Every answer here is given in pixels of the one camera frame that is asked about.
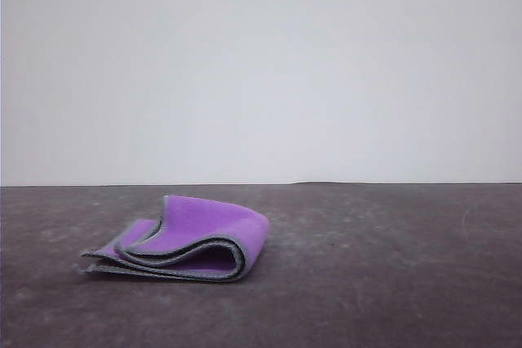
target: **white wall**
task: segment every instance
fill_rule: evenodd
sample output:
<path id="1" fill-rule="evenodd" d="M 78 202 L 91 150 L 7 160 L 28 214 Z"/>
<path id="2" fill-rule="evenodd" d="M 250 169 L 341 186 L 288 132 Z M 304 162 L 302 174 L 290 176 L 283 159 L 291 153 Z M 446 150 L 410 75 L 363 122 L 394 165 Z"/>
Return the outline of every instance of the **white wall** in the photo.
<path id="1" fill-rule="evenodd" d="M 2 184 L 522 181 L 522 0 L 2 0 Z"/>

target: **concrete floor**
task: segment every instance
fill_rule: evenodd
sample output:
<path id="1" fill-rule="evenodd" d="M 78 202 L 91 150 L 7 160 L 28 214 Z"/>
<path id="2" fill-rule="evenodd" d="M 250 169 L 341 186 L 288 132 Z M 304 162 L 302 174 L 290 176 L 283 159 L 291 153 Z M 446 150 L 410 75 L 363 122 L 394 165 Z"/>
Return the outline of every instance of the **concrete floor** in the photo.
<path id="1" fill-rule="evenodd" d="M 73 271 L 178 194 L 272 230 L 242 281 Z M 522 346 L 522 184 L 2 189 L 2 346 Z"/>

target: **gray stitched border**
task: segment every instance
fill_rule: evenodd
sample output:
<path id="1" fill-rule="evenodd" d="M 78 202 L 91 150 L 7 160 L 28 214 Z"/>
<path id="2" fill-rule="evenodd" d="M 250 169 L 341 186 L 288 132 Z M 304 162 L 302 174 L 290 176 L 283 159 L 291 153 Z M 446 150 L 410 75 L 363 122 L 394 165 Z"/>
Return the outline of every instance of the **gray stitched border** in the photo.
<path id="1" fill-rule="evenodd" d="M 135 242 L 135 244 L 141 243 L 145 241 L 146 239 L 158 234 L 162 229 L 162 222 L 163 219 L 160 217 L 158 219 L 158 223 L 153 226 L 145 235 L 142 236 L 140 240 Z M 132 248 L 135 245 L 130 246 L 127 249 L 122 249 L 121 246 L 121 238 L 132 228 L 132 225 L 130 225 L 124 232 L 122 232 L 120 235 L 118 235 L 115 239 L 116 245 L 115 249 L 125 255 L 125 257 L 130 259 L 135 259 L 138 263 L 133 263 L 130 261 L 127 261 L 126 259 L 121 259 L 113 256 L 108 256 L 107 254 L 103 253 L 97 253 L 96 251 L 93 252 L 85 252 L 82 254 L 82 256 L 86 257 L 95 257 L 95 258 L 101 258 L 105 260 L 110 260 L 111 262 L 116 262 L 118 264 L 123 265 L 124 267 L 128 267 L 130 269 L 126 268 L 119 268 L 118 271 L 109 271 L 108 269 L 118 268 L 118 267 L 108 267 L 100 264 L 92 264 L 89 268 L 84 270 L 85 272 L 97 272 L 97 271 L 107 271 L 112 273 L 119 273 L 119 274 L 128 274 L 128 275 L 141 275 L 141 276 L 157 276 L 157 277 L 163 277 L 167 279 L 177 279 L 177 280 L 206 280 L 206 281 L 233 281 L 241 278 L 243 275 L 248 272 L 249 268 L 249 259 L 248 259 L 248 253 L 243 248 L 241 242 L 233 238 L 231 236 L 208 236 L 201 238 L 198 241 L 194 241 L 190 244 L 185 245 L 183 248 L 176 249 L 175 251 L 170 252 L 150 252 L 150 253 L 138 253 L 138 252 L 132 252 Z M 147 267 L 146 265 L 140 265 L 140 264 L 147 264 L 150 261 L 145 261 L 139 257 L 139 255 L 166 255 L 170 258 L 168 261 L 175 263 L 176 261 L 179 261 L 179 258 L 186 258 L 188 256 L 185 256 L 185 253 L 189 253 L 193 255 L 191 252 L 195 251 L 202 251 L 200 248 L 203 247 L 203 249 L 206 249 L 210 246 L 222 246 L 228 248 L 234 257 L 234 260 L 236 262 L 236 268 L 234 268 L 231 272 L 223 275 L 207 275 L 205 273 L 199 273 L 199 272 L 182 272 L 182 271 L 170 271 L 165 269 L 159 269 L 159 268 L 153 268 L 153 267 Z M 173 253 L 180 253 L 179 256 L 171 256 Z"/>

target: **purple cloth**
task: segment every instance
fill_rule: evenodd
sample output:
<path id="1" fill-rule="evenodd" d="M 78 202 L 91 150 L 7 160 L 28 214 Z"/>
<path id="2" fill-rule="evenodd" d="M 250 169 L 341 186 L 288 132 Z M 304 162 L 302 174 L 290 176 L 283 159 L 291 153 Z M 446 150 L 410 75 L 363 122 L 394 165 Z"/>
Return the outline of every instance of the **purple cloth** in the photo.
<path id="1" fill-rule="evenodd" d="M 240 205 L 165 196 L 158 220 L 138 219 L 83 256 L 101 259 L 87 272 L 232 281 L 254 265 L 268 227 L 262 214 Z"/>

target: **towel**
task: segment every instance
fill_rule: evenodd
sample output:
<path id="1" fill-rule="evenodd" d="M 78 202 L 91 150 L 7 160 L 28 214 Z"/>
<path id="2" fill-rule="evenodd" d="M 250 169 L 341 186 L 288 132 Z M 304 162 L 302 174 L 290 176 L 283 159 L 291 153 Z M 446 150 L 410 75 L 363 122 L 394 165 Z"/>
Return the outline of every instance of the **towel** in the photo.
<path id="1" fill-rule="evenodd" d="M 164 196 L 159 219 L 138 219 L 96 251 L 85 272 L 172 280 L 234 281 L 245 276 L 263 248 L 269 222 L 240 205 Z"/>

